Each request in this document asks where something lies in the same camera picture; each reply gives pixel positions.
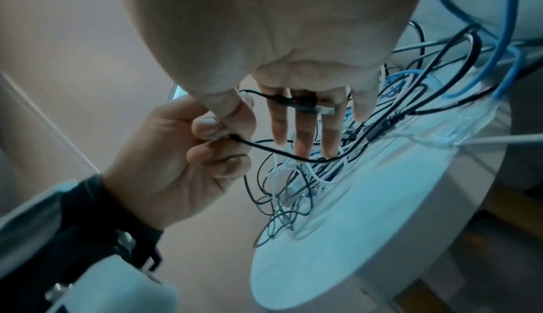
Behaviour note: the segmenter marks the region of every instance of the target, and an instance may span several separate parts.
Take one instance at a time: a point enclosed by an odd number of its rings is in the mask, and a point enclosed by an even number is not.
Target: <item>wall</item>
[[[455,1],[491,24],[499,21],[501,0]],[[522,0],[518,37],[540,35],[541,5],[543,0]],[[422,0],[415,19],[428,39],[461,26],[436,0]],[[415,42],[413,33],[407,31],[401,42]],[[0,70],[15,84],[0,83],[0,142],[14,166],[22,199],[55,182],[93,173],[79,150],[99,170],[106,168],[144,116],[167,99],[171,84],[139,41],[120,0],[0,0]],[[512,95],[514,132],[543,129],[531,118],[543,115],[537,107],[541,77],[534,78]],[[254,84],[249,80],[244,85]],[[255,137],[268,137],[263,104],[257,104],[257,115]],[[504,167],[510,165],[510,173],[504,177],[520,187],[541,181],[543,171],[532,154],[543,159],[541,153],[509,152]],[[264,157],[256,151],[251,156],[255,164]],[[250,245],[264,222],[238,183],[211,209],[166,233],[159,276],[180,288],[181,311],[263,311],[251,297],[248,279]],[[347,281],[291,311],[341,307],[355,312],[361,304]]]

